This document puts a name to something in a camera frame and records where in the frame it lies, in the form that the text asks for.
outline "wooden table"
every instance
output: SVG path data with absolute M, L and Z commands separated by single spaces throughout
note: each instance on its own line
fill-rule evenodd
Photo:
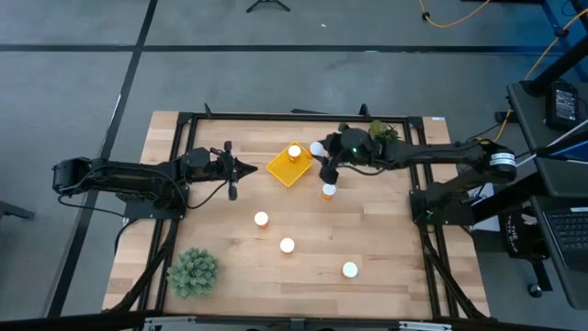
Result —
M 153 114 L 142 163 L 168 160 L 177 114 Z M 428 143 L 449 143 L 444 119 L 424 118 L 424 127 Z M 266 170 L 290 142 L 308 145 L 336 129 L 333 122 L 198 121 L 195 146 L 222 148 L 224 141 L 231 140 L 233 154 L 259 170 L 240 181 L 237 201 L 228 201 L 227 191 L 222 189 L 202 208 L 189 211 L 179 224 L 174 256 L 193 246 L 206 248 L 220 261 L 220 277 L 206 298 L 181 300 L 168 288 L 166 314 L 431 318 L 423 251 L 409 207 L 408 169 L 377 177 L 341 169 L 338 192 L 331 200 L 321 198 L 318 163 L 291 188 Z M 404 136 L 401 126 L 396 130 Z M 416 133 L 412 134 L 418 141 Z M 425 188 L 422 169 L 420 172 Z M 435 165 L 433 173 L 436 181 L 457 175 L 454 165 Z M 202 201 L 218 185 L 192 185 L 190 204 Z M 258 211 L 269 215 L 266 229 L 254 224 Z M 141 220 L 121 236 L 104 308 L 118 303 L 143 272 L 153 227 L 154 220 Z M 457 226 L 445 226 L 444 230 L 456 281 L 477 308 L 488 314 L 471 238 Z M 284 237 L 296 242 L 291 255 L 278 248 Z M 359 266 L 355 279 L 341 275 L 346 261 Z M 148 308 L 154 307 L 159 278 L 158 272 L 153 277 Z M 442 310 L 447 313 L 442 284 L 437 276 Z

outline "black cable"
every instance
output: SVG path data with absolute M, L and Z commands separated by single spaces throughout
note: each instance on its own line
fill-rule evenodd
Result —
M 194 210 L 196 208 L 202 207 L 202 205 L 204 205 L 205 203 L 207 203 L 210 200 L 210 198 L 212 198 L 212 196 L 215 195 L 219 191 L 219 189 L 221 189 L 223 186 L 225 186 L 229 182 L 229 178 L 231 178 L 231 174 L 229 174 L 229 168 L 227 167 L 227 164 L 222 159 L 222 156 L 220 156 L 220 154 L 222 153 L 222 151 L 219 151 L 219 150 L 216 150 L 215 149 L 214 152 L 213 152 L 213 150 L 210 149 L 210 152 L 219 156 L 219 159 L 222 161 L 222 165 L 224 166 L 224 171 L 227 173 L 227 179 L 222 184 L 220 184 L 217 188 L 215 188 L 212 191 L 212 193 L 210 193 L 210 195 L 206 199 L 204 199 L 204 201 L 200 202 L 198 205 L 192 207 L 192 206 L 190 206 L 190 205 L 188 205 L 186 203 L 186 207 L 188 209 Z
M 526 152 L 522 152 L 521 154 L 518 154 L 518 155 L 516 155 L 516 156 L 514 157 L 514 159 L 517 159 L 517 158 L 519 158 L 519 157 L 521 157 L 521 156 L 525 156 L 525 155 L 527 155 L 527 154 L 532 154 L 532 153 L 534 153 L 534 152 L 535 152 L 535 150 L 528 150 L 528 151 L 526 151 Z
M 125 218 L 125 216 L 123 214 L 117 213 L 115 211 L 107 211 L 107 210 L 103 210 L 101 208 L 86 207 L 84 205 L 74 205 L 72 203 L 63 202 L 62 201 L 63 197 L 65 197 L 65 196 L 61 195 L 61 196 L 59 196 L 57 198 L 57 201 L 59 201 L 59 203 L 61 203 L 63 206 L 76 207 L 76 208 L 81 208 L 81 209 L 87 209 L 87 210 L 90 210 L 90 211 L 102 211 L 102 212 L 106 212 L 106 213 L 109 213 L 109 214 L 117 215 L 117 216 L 119 216 L 121 218 Z
M 137 220 L 139 219 L 129 219 L 129 221 L 122 227 L 120 228 L 119 232 L 117 233 L 117 239 L 115 239 L 114 241 L 114 254 L 117 254 L 117 250 L 119 250 L 119 240 L 120 240 L 120 236 L 122 235 L 123 232 L 125 232 L 125 230 L 131 226 L 133 223 L 137 222 Z
M 379 164 L 381 164 L 381 165 L 390 166 L 390 167 L 392 167 L 392 166 L 393 166 L 393 164 L 392 164 L 392 163 L 390 163 L 390 162 L 386 162 L 386 161 L 384 161 L 384 160 L 378 160 L 378 159 L 375 159 L 375 160 L 374 160 L 374 163 L 379 163 Z
M 376 171 L 375 173 L 367 173 L 365 171 L 359 170 L 356 167 L 350 166 L 350 165 L 339 165 L 338 167 L 343 167 L 343 168 L 351 169 L 351 170 L 353 170 L 353 171 L 355 171 L 355 172 L 357 172 L 357 173 L 359 173 L 361 175 L 364 175 L 364 176 L 375 176 L 375 175 L 379 175 L 379 174 L 383 173 L 384 170 L 386 170 L 384 168 L 381 168 L 380 170 Z
M 222 184 L 220 184 L 217 188 L 215 188 L 212 191 L 212 193 L 210 193 L 210 195 L 206 199 L 204 199 L 204 201 L 200 202 L 198 205 L 196 205 L 194 207 L 186 205 L 186 207 L 188 207 L 189 209 L 196 209 L 196 208 L 202 207 L 202 205 L 207 203 L 210 200 L 210 198 L 212 198 L 212 196 L 215 195 L 219 191 L 219 189 L 221 189 L 223 186 L 225 186 L 225 184 L 227 184 L 228 181 L 229 180 L 225 180 Z
M 499 126 L 501 126 L 502 124 L 503 124 L 502 122 L 500 122 L 500 123 L 496 123 L 496 124 L 492 125 L 490 128 L 488 128 L 488 129 L 486 129 L 486 130 L 484 130 L 484 131 L 482 131 L 482 132 L 480 132 L 480 133 L 476 133 L 476 134 L 472 135 L 471 137 L 469 137 L 468 139 L 466 139 L 466 142 L 469 142 L 470 140 L 472 140 L 472 139 L 474 139 L 474 138 L 476 138 L 476 137 L 480 137 L 480 136 L 481 136 L 481 135 L 483 135 L 484 133 L 487 133 L 488 131 L 490 131 L 490 130 L 492 130 L 492 129 L 494 129 L 494 128 L 498 128 L 498 127 L 499 127 Z

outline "tripod stand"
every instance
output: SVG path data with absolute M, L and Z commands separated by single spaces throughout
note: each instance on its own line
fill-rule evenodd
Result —
M 254 4 L 252 4 L 249 8 L 247 8 L 247 10 L 245 11 L 246 13 L 251 13 L 252 10 L 254 10 L 254 8 L 257 7 L 257 5 L 261 4 L 261 3 L 269 3 L 269 2 L 273 2 L 278 4 L 279 6 L 281 6 L 282 8 L 284 8 L 284 10 L 286 11 L 290 11 L 290 8 L 284 4 L 282 4 L 281 1 L 279 0 L 257 0 L 255 1 Z

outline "orange tray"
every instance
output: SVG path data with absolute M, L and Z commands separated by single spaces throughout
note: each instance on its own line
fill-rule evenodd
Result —
M 297 145 L 302 150 L 298 162 L 290 161 L 288 148 L 292 145 Z M 311 153 L 299 143 L 294 142 L 280 152 L 280 154 L 278 154 L 276 158 L 266 166 L 266 169 L 274 175 L 277 180 L 289 188 L 312 166 L 312 161 Z

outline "green plant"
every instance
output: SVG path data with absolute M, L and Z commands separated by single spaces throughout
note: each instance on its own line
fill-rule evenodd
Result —
M 182 299 L 209 295 L 217 282 L 218 261 L 207 250 L 191 248 L 167 269 L 167 281 Z
M 398 133 L 389 124 L 379 120 L 374 120 L 369 124 L 369 135 L 375 140 L 395 141 L 398 139 Z

